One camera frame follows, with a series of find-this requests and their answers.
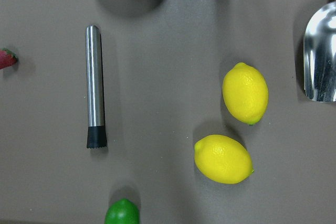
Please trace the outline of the steel muddler black tip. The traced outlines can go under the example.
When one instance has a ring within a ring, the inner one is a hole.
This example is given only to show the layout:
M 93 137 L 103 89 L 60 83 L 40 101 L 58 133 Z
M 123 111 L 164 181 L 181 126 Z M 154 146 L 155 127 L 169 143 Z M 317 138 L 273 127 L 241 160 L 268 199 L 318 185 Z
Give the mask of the steel muddler black tip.
M 88 101 L 87 148 L 102 148 L 107 146 L 107 134 L 104 113 L 101 34 L 99 28 L 95 25 L 89 25 L 86 28 L 86 65 Z

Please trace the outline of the red strawberry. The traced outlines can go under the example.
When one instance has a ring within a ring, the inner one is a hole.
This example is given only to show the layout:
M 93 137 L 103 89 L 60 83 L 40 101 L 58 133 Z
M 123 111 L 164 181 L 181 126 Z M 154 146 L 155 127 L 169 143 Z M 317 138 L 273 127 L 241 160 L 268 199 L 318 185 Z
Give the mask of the red strawberry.
M 7 48 L 0 50 L 0 69 L 13 66 L 18 61 L 16 55 Z

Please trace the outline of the steel ice scoop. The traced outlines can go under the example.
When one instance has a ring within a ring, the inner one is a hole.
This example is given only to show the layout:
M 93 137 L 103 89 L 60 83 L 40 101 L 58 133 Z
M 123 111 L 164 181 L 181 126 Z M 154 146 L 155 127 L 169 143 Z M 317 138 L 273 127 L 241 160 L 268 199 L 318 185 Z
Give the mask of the steel ice scoop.
M 306 96 L 316 102 L 335 101 L 335 2 L 310 18 L 303 38 Z

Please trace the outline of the yellow lemon upper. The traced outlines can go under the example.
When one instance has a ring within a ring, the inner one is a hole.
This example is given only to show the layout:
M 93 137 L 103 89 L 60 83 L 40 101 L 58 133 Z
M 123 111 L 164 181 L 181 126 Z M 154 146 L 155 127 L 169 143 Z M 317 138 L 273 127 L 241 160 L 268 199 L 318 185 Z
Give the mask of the yellow lemon upper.
M 229 113 L 245 124 L 256 124 L 266 112 L 269 93 L 265 78 L 243 62 L 225 74 L 222 94 Z

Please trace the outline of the yellow lemon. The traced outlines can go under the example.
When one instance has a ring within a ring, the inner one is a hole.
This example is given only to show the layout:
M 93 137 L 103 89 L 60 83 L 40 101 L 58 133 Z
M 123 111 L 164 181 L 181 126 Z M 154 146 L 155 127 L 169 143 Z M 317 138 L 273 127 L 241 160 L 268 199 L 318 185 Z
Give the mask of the yellow lemon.
M 229 113 L 245 124 L 256 124 L 266 112 L 269 93 L 265 78 L 243 62 L 225 74 L 222 94 Z
M 238 184 L 254 172 L 249 152 L 223 135 L 208 135 L 197 141 L 194 162 L 204 176 L 222 184 Z

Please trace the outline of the yellow lemon lower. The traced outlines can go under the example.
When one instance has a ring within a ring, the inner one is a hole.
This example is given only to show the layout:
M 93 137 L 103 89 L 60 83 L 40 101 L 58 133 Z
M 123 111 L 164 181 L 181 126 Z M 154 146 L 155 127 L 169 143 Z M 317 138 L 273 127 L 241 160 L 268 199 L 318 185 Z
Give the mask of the yellow lemon lower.
M 238 184 L 254 172 L 249 152 L 223 135 L 208 135 L 197 141 L 194 162 L 204 176 L 222 184 Z

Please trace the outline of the green lime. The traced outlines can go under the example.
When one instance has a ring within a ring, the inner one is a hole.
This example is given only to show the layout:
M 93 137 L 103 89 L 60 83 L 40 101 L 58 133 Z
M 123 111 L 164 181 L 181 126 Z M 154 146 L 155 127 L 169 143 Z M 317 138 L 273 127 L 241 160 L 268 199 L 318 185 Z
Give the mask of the green lime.
M 105 224 L 139 224 L 140 212 L 130 200 L 123 198 L 114 202 L 107 210 Z

